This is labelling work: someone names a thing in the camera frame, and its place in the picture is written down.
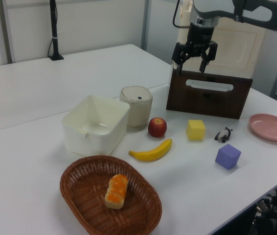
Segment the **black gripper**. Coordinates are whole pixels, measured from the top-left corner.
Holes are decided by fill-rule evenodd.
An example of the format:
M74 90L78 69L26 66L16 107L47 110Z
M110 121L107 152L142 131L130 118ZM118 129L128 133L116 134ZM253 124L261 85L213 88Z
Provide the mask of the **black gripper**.
M215 60L218 44L211 40L214 28L190 23L186 44L177 42L172 55L177 75L181 74L184 62L190 57L201 57L201 73L204 73L210 61Z

